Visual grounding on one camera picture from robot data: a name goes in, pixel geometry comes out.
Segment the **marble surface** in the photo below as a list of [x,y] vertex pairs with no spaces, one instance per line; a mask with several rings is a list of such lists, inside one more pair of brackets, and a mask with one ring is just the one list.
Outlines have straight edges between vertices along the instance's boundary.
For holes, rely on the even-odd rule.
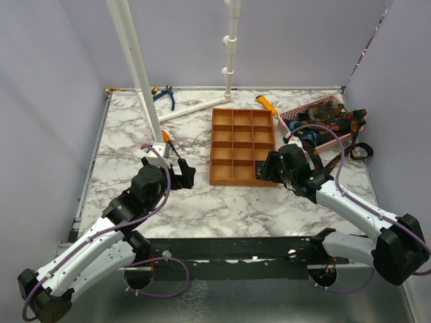
[[[222,91],[175,91],[176,110],[219,98]],[[264,95],[279,112],[319,99],[337,90],[251,91],[233,92],[227,108],[262,109],[255,101]],[[170,99],[156,102],[159,116],[170,112]],[[79,233],[87,230],[101,215],[110,200],[129,187],[141,167],[142,143],[151,143],[152,133],[139,112],[139,100],[131,92],[115,92],[94,166],[90,189]],[[165,207],[139,226],[148,238],[214,238],[256,236],[312,235],[326,227],[347,234],[360,230],[334,212],[297,197],[283,186],[245,187],[209,185],[209,150],[211,108],[165,122],[167,131],[180,155],[196,167],[192,190],[171,193]],[[283,145],[276,131],[277,148]],[[321,154],[323,162],[331,160],[338,149]],[[172,163],[174,154],[170,154]],[[375,204],[374,192],[361,161],[347,159],[341,183],[355,194]]]

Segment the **blue pliers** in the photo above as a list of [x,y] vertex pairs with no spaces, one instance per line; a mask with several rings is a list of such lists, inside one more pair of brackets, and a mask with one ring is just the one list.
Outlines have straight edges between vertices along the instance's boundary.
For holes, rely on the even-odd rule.
[[160,99],[165,94],[168,94],[170,96],[170,99],[172,100],[171,111],[173,111],[175,109],[175,100],[174,100],[174,94],[172,93],[172,86],[166,86],[165,89],[160,91],[159,94],[156,94],[155,96],[153,96],[153,101],[157,101],[158,99]]

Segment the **robotic arm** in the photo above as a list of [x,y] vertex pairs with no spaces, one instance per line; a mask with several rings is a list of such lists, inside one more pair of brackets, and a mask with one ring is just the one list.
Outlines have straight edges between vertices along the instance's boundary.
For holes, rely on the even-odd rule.
[[[143,167],[132,179],[131,187],[110,202],[102,217],[86,234],[46,266],[36,272],[26,269],[19,275],[21,295],[26,300],[24,314],[28,306],[36,314],[35,318],[26,319],[27,322],[36,318],[42,323],[58,322],[70,310],[71,304],[100,279],[132,262],[149,259],[151,261],[152,253],[156,254],[156,251],[159,251],[154,250],[150,241],[134,229],[164,205],[169,189],[192,188],[195,168],[188,167],[185,160],[179,159],[182,175],[175,175],[172,167],[166,168],[166,164],[161,162],[162,158],[156,150],[151,149],[152,158],[142,159]],[[309,264],[327,264],[331,257],[341,257],[374,267],[388,282],[400,285],[429,259],[430,255],[423,245],[399,229],[402,225],[424,241],[420,225],[414,217],[408,214],[398,217],[383,211],[348,192],[337,184],[332,176],[311,170],[304,152],[298,146],[285,145],[278,151],[270,152],[262,174],[264,180],[291,184],[298,196],[306,197],[335,211],[368,236],[367,238],[348,236],[334,229],[325,229],[309,241],[299,238],[304,240],[300,242],[304,248],[299,249],[304,249],[303,253],[308,257],[307,260],[304,258],[298,260],[297,264],[301,267]],[[390,219],[397,225],[383,221],[384,219]],[[176,245],[176,247],[181,245],[176,249],[178,250],[176,256],[179,254],[179,257],[184,259],[190,271],[193,271],[196,265],[190,259],[200,257],[201,260],[205,259],[208,266],[214,262],[217,266],[216,272],[206,270],[201,274],[215,279],[223,279],[223,276],[220,276],[223,268],[221,265],[227,266],[232,272],[236,267],[235,275],[238,274],[238,265],[232,265],[232,259],[249,260],[241,265],[252,270],[240,270],[241,277],[253,274],[258,265],[254,262],[255,258],[274,260],[265,262],[266,267],[261,271],[262,275],[269,275],[273,264],[282,268],[280,270],[280,267],[277,267],[273,271],[277,277],[280,277],[283,268],[294,271],[292,265],[295,256],[279,251],[280,242],[274,241],[283,238],[266,238],[264,243],[259,241],[255,244],[251,241],[253,239],[256,238],[250,238],[246,242],[246,239],[238,240],[235,244],[242,245],[236,246],[233,251],[226,249],[226,244],[233,244],[228,238],[217,241],[207,239],[211,241],[202,248],[193,241],[183,239]],[[169,248],[174,245],[172,241],[168,243]],[[253,251],[246,253],[244,250],[251,248],[252,245]],[[189,251],[193,248],[197,250],[194,253]],[[259,257],[249,256],[251,254],[258,254]],[[156,271],[160,269],[162,272],[169,264],[156,266]]]

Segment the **gray wall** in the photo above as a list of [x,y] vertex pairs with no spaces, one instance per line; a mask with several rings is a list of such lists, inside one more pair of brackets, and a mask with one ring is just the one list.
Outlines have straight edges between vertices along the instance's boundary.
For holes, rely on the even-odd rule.
[[57,0],[0,5],[0,321],[22,322],[17,275],[67,238],[104,90]]
[[[410,213],[431,243],[431,2],[395,0],[345,91],[350,109],[366,108],[361,140],[375,155],[368,162],[378,201]],[[431,322],[431,278],[411,278],[417,304]]]
[[[106,87],[133,82],[105,0],[59,0]],[[223,0],[129,0],[150,83],[223,85]],[[385,0],[242,2],[236,86],[346,85]]]

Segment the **brown compartment box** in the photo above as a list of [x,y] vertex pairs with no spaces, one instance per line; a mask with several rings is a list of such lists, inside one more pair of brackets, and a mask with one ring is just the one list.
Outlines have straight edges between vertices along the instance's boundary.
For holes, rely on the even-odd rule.
[[256,179],[256,162],[275,150],[273,117],[267,110],[213,109],[209,183],[276,186]]

